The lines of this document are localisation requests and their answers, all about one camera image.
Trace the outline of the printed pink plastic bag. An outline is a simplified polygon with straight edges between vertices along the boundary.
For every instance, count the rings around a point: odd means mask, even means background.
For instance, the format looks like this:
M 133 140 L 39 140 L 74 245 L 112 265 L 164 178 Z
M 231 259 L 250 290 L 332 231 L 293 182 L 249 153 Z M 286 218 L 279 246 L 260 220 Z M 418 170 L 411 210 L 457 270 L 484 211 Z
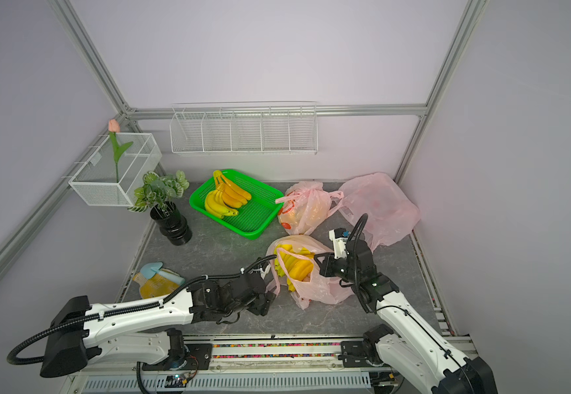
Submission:
M 275 200 L 281 205 L 277 218 L 289 235 L 309 236 L 339 210 L 343 198 L 344 193 L 340 190 L 324 190 L 322 182 L 299 182 Z
M 290 278 L 290 274 L 287 272 L 286 267 L 283 267 L 285 277 L 279 277 L 275 269 L 276 259 L 280 264 L 283 264 L 282 257 L 273 253 L 277 244 L 292 245 L 294 250 L 287 251 L 287 254 L 291 254 L 299 259 L 307 259 L 313 263 L 313 271 L 305 281 L 290 279 L 295 286 L 294 292 L 288 290 L 287 279 Z M 329 251 L 330 249 L 325 245 L 305 235 L 286 236 L 274 241 L 267 250 L 267 255 L 274 254 L 276 256 L 275 259 L 270 262 L 272 281 L 267 285 L 267 290 L 274 292 L 276 296 L 280 294 L 281 290 L 288 290 L 298 307 L 302 310 L 308 308 L 310 301 L 318 301 L 327 305 L 337 305 L 343 302 L 343 300 L 353 295 L 352 290 L 349 289 L 349 287 L 341 287 L 338 277 L 321 276 L 319 267 L 313 259 L 316 254 Z

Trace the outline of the plain pink plastic bag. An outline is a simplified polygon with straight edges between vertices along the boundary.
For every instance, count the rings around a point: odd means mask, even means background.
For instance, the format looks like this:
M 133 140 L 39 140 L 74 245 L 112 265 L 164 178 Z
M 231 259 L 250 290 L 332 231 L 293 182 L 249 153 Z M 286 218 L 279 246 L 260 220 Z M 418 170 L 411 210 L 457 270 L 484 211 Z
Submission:
M 420 210 L 383 172 L 376 172 L 345 182 L 339 212 L 352 226 L 368 215 L 363 235 L 369 248 L 391 246 L 408 236 L 420 221 Z

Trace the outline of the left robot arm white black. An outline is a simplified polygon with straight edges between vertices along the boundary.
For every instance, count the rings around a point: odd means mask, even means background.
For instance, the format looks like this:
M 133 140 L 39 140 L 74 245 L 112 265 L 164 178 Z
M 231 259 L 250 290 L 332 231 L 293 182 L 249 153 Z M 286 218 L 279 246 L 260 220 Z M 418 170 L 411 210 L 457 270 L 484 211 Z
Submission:
M 40 364 L 41 376 L 57 378 L 90 364 L 130 362 L 148 370 L 189 369 L 182 328 L 236 323 L 247 310 L 264 316 L 276 294 L 260 269 L 199 276 L 172 293 L 119 304 L 90 304 L 85 295 L 67 302 L 50 327 L 15 346 L 12 365 Z

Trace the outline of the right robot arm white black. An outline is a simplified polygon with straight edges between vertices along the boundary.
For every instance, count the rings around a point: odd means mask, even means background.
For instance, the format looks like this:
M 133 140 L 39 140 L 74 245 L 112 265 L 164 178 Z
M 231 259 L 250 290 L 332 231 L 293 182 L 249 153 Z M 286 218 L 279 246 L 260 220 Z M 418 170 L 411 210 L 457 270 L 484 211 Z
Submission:
M 421 393 L 496 393 L 491 367 L 469 358 L 443 338 L 410 305 L 400 288 L 379 272 L 365 241 L 346 241 L 343 253 L 314 257 L 323 277 L 338 277 L 351 288 L 364 311 L 383 324 L 369 330 L 365 341 L 387 364 Z

